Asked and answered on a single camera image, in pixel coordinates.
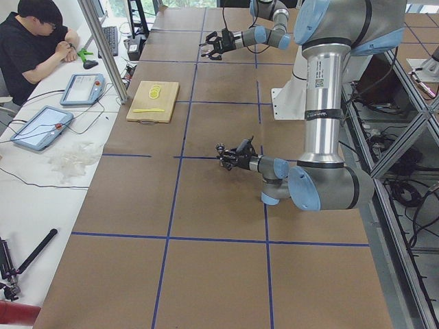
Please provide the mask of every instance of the man's arm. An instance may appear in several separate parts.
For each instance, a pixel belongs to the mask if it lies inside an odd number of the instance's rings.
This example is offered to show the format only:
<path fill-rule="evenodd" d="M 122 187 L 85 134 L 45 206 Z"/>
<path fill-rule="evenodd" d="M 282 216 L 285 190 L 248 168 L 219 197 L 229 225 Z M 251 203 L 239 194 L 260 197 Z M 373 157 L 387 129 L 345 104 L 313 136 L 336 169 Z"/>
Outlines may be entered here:
<path fill-rule="evenodd" d="M 74 29 L 71 29 L 70 27 L 68 27 L 66 36 L 65 36 L 65 40 L 68 43 L 71 43 L 73 45 L 73 49 L 72 51 L 66 56 L 66 58 L 64 59 L 66 62 L 72 62 L 74 60 L 76 60 L 78 58 L 77 55 L 77 48 L 79 46 L 80 43 L 80 37 L 78 36 L 78 33 L 76 33 L 76 31 Z"/>
<path fill-rule="evenodd" d="M 66 56 L 74 51 L 70 48 L 67 41 L 61 41 L 56 47 L 55 53 L 47 58 L 44 62 L 38 64 L 35 69 L 23 73 L 23 77 L 31 84 L 37 84 L 39 81 L 52 73 L 55 68 L 64 60 Z"/>

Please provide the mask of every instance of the crumpled plastic bag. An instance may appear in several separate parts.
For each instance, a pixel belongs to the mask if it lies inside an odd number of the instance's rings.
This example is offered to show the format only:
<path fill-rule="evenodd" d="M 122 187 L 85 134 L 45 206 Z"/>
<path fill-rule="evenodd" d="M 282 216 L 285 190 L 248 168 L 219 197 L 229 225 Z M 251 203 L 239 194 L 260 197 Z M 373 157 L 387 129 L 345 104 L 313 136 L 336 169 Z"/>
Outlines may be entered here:
<path fill-rule="evenodd" d="M 85 166 L 96 163 L 102 155 L 102 148 L 92 142 L 74 144 L 72 148 L 63 154 L 51 157 L 53 171 L 59 171 L 63 175 L 62 183 L 69 182 L 72 177 L 85 175 Z"/>

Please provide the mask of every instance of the red cylinder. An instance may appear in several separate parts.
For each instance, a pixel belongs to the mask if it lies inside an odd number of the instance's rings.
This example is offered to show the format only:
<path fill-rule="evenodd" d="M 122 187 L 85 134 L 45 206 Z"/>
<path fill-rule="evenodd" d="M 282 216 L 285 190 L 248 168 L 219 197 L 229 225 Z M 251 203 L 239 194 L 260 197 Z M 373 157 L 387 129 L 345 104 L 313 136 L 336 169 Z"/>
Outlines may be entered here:
<path fill-rule="evenodd" d="M 0 324 L 33 326 L 41 308 L 0 300 Z"/>

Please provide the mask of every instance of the yellow square board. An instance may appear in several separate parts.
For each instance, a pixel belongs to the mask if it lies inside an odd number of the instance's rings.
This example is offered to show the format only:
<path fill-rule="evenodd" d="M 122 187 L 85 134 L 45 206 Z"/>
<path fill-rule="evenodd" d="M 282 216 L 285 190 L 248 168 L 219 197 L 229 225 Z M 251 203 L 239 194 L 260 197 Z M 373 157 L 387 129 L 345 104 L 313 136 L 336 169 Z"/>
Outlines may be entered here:
<path fill-rule="evenodd" d="M 132 100 L 127 121 L 169 123 L 178 89 L 178 82 L 142 81 Z"/>

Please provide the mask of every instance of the person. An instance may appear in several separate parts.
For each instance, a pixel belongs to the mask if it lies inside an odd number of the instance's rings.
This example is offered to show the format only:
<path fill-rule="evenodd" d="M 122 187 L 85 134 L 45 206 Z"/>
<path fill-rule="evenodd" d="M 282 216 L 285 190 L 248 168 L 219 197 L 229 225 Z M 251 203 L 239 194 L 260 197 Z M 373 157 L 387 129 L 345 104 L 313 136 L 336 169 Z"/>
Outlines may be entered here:
<path fill-rule="evenodd" d="M 21 106 L 60 62 L 76 60 L 78 43 L 52 0 L 20 0 L 0 24 L 0 68 L 12 101 Z"/>

